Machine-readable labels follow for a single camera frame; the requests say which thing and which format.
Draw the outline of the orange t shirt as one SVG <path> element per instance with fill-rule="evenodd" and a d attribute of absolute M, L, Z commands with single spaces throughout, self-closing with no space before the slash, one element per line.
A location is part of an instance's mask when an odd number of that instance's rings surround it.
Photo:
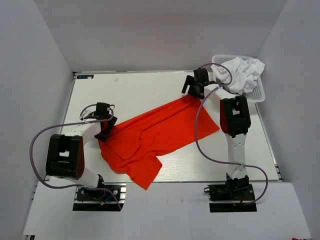
<path fill-rule="evenodd" d="M 146 190 L 162 168 L 159 156 L 219 131 L 200 105 L 198 98 L 186 95 L 117 124 L 106 141 L 99 141 L 102 158 Z"/>

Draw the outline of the white t shirt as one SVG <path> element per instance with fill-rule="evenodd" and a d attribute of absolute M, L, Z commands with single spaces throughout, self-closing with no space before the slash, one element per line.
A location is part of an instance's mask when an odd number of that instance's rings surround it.
<path fill-rule="evenodd" d="M 227 68 L 232 81 L 225 88 L 232 94 L 247 95 L 258 86 L 258 78 L 265 69 L 265 64 L 256 58 L 243 60 L 240 57 L 228 60 L 220 65 Z"/>

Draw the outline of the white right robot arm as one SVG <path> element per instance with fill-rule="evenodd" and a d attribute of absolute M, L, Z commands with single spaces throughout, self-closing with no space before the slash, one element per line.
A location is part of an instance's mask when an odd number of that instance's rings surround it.
<path fill-rule="evenodd" d="M 229 93 L 215 81 L 209 80 L 208 71 L 198 68 L 184 82 L 183 94 L 198 99 L 208 99 L 219 106 L 220 127 L 225 133 L 228 147 L 228 171 L 226 173 L 226 195 L 236 200 L 249 187 L 245 167 L 245 141 L 251 126 L 247 98 Z"/>

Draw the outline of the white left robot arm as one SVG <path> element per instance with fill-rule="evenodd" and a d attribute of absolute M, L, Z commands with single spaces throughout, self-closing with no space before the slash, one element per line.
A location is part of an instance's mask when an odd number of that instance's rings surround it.
<path fill-rule="evenodd" d="M 113 104 L 98 102 L 85 107 L 79 114 L 80 123 L 64 134 L 50 137 L 45 171 L 48 176 L 67 179 L 88 187 L 88 193 L 99 200 L 105 196 L 102 177 L 85 167 L 84 146 L 95 138 L 105 142 L 117 118 Z"/>

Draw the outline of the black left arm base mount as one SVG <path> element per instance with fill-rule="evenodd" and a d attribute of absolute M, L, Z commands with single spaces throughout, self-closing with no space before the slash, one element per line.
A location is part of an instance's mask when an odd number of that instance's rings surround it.
<path fill-rule="evenodd" d="M 125 203 L 127 184 L 110 183 L 104 184 L 116 197 L 120 207 Z M 75 212 L 120 212 L 117 202 L 107 190 L 88 190 L 78 188 L 75 193 L 73 208 Z"/>

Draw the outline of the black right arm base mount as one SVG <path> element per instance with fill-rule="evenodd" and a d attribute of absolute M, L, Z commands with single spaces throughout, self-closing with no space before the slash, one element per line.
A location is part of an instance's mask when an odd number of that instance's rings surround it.
<path fill-rule="evenodd" d="M 211 213 L 253 213 L 257 212 L 252 184 L 248 187 L 232 190 L 230 184 L 209 184 L 203 189 L 208 194 Z"/>

